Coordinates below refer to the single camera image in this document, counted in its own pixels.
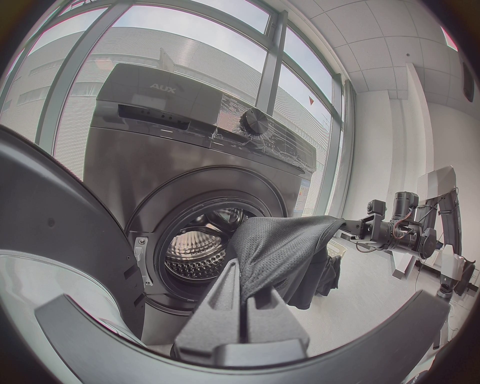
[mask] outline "black garment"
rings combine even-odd
[[[328,296],[331,289],[338,288],[338,280],[340,279],[340,256],[330,257],[325,266],[324,273],[317,286],[317,293],[322,296]]]
[[[241,302],[274,286],[288,304],[310,305],[328,262],[326,245],[343,223],[331,216],[249,218],[226,256],[239,261]]]

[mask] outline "aux logo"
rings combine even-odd
[[[176,89],[176,88],[167,87],[166,85],[158,85],[158,84],[152,84],[150,88],[156,88],[160,91],[171,92],[171,93],[175,93],[175,89]]]

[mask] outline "white wall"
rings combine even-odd
[[[387,91],[357,94],[353,164],[343,217],[359,219],[372,199],[386,200],[392,165],[392,112]]]
[[[457,109],[428,103],[432,122],[434,167],[453,166],[462,219],[462,256],[480,261],[480,121]],[[441,220],[437,218],[437,237]]]
[[[386,202],[390,219],[396,192],[417,192],[418,177],[433,170],[433,138],[427,101],[412,64],[408,99],[386,91],[357,95],[353,165],[343,217],[366,215],[372,199]]]

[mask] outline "red wire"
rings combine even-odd
[[[404,218],[398,220],[395,224],[393,224],[392,235],[393,235],[393,238],[394,238],[395,240],[403,239],[403,238],[405,237],[405,235],[406,235],[406,233],[405,233],[403,236],[400,236],[400,237],[395,236],[395,227],[396,227],[396,225],[397,225],[400,221],[403,221],[403,220],[408,219],[411,214],[412,214],[412,211],[410,211]]]

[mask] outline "plastic wrap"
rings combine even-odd
[[[223,94],[213,140],[231,145],[247,146],[271,157],[285,161],[307,172],[316,170],[316,150],[311,144],[268,116],[268,130],[262,135],[252,135],[241,123],[242,115],[249,109],[246,103]]]

